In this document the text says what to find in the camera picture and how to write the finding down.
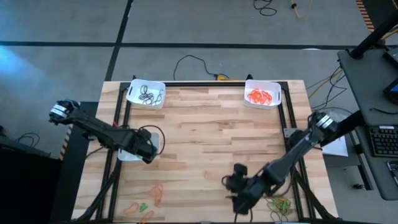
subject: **desk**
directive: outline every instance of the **desk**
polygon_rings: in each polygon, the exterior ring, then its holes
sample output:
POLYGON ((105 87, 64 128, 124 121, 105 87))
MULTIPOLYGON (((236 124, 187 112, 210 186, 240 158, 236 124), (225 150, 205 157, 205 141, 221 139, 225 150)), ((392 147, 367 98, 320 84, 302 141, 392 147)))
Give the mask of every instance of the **desk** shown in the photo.
MULTIPOLYGON (((304 82, 289 81, 289 89, 297 126, 305 129, 311 110, 304 82)), ((104 83, 98 119, 112 123, 118 90, 119 82, 104 83)), ((236 162, 246 164, 249 175, 253 175, 267 161, 285 153, 278 110, 245 107, 243 91, 241 86, 167 87, 161 110, 131 108, 130 127, 157 125, 166 135, 166 145, 164 153, 149 165, 123 162, 114 222, 139 222, 143 213, 132 216, 123 212, 135 202, 146 203, 147 211, 154 211, 150 222, 233 221, 232 203, 225 198, 229 193, 222 186, 221 178, 232 173, 236 162), (158 184, 164 188, 159 208, 149 193, 158 184)), ((98 147, 99 144, 93 142, 88 152, 98 147)), ((79 217, 100 191, 106 153, 106 150, 99 151, 86 160, 73 218, 79 217)), ((337 216, 322 152, 312 149, 305 156, 305 163, 313 192, 326 209, 337 216)), ((302 191, 300 195, 304 214, 308 216, 302 191)), ((292 191, 286 197, 294 206, 292 191)), ((270 212, 266 201, 261 200, 253 209, 253 221, 272 221, 270 212)), ((248 220, 249 217, 238 217, 239 222, 248 220)), ((289 215, 289 220, 297 220, 297 214, 289 215)))
MULTIPOLYGON (((386 100, 382 94, 383 89, 398 78, 398 70, 382 57, 384 52, 383 49, 368 50, 359 60, 351 58, 346 50, 338 52, 341 67, 347 76, 348 83, 361 111, 362 125, 398 124, 398 116, 396 115, 369 110, 373 107, 386 111, 398 110, 398 106, 386 100)), ((398 186, 389 173, 386 164, 392 158, 373 157, 371 154, 372 146, 366 130, 359 127, 355 131, 381 197, 384 200, 398 200, 398 186)))

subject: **keyboard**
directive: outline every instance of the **keyboard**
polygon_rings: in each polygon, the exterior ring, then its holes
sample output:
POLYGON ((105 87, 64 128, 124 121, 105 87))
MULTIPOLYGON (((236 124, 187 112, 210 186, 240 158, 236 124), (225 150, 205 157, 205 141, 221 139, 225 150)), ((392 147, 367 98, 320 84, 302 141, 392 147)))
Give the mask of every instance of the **keyboard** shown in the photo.
POLYGON ((372 153, 377 157, 398 157, 398 129, 369 128, 372 153))

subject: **butcher block tabletop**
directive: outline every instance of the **butcher block tabletop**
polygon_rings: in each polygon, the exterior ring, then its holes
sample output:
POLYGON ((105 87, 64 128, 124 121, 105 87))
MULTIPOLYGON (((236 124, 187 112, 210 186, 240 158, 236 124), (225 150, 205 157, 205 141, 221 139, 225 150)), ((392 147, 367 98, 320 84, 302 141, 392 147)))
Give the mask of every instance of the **butcher block tabletop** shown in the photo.
MULTIPOLYGON (((311 113, 304 82, 289 84, 294 115, 299 129, 307 127, 311 113)), ((113 123, 120 82, 104 82, 96 117, 113 123)), ((161 110, 131 108, 129 124, 139 128, 153 124, 165 133, 164 152, 151 164, 142 161, 123 162, 119 180, 114 222, 233 222, 232 202, 221 178, 231 175, 234 163, 248 167, 255 174, 264 164, 285 154, 278 109, 261 110, 243 105, 243 86, 166 87, 161 110)), ((282 97, 288 126, 286 100, 282 97)), ((120 120, 122 123, 125 96, 120 120)), ((99 148, 90 143, 88 153, 99 148)), ((76 198, 73 218, 83 214, 100 191, 107 150, 92 154, 85 161, 76 198)), ((113 156, 113 165, 117 153, 113 156)), ((337 216, 335 201, 323 161, 322 152, 312 149, 305 157, 310 187, 319 201, 337 216)), ((279 190, 283 192, 290 178, 279 190)), ((104 206, 108 214, 109 190, 104 206)), ((304 216, 307 205, 300 190, 304 216)), ((293 191, 285 195, 292 204, 289 221, 297 221, 293 191)), ((265 199, 253 208, 254 222, 278 220, 265 199)), ((238 215, 238 222, 248 222, 249 216, 238 215)))

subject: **white paper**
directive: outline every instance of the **white paper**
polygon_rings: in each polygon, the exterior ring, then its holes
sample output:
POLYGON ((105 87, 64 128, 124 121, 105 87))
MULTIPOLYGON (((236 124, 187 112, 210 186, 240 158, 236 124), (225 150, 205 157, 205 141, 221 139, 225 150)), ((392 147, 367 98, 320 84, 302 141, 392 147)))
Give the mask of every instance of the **white paper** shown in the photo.
POLYGON ((344 136, 322 147, 322 153, 334 156, 348 157, 346 139, 344 136))

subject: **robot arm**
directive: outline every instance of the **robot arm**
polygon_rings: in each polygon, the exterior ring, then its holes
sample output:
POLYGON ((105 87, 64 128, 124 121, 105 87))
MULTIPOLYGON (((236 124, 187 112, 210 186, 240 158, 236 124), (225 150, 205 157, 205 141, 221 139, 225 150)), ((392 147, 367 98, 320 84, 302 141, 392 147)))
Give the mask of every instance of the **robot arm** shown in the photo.
POLYGON ((50 111, 50 122, 58 124, 74 124, 98 138, 98 141, 109 150, 123 149, 142 157, 149 164, 157 154, 157 149, 150 140, 150 132, 146 129, 118 129, 99 119, 88 115, 80 109, 79 104, 72 100, 57 101, 50 111))
POLYGON ((246 166, 235 164, 234 174, 223 178, 226 179, 223 184, 232 193, 234 213, 247 215, 264 195, 274 195, 300 158, 313 146, 337 133, 338 124, 326 113, 314 112, 310 118, 308 129, 293 139, 293 147, 282 158, 267 163, 253 177, 246 177, 246 166))

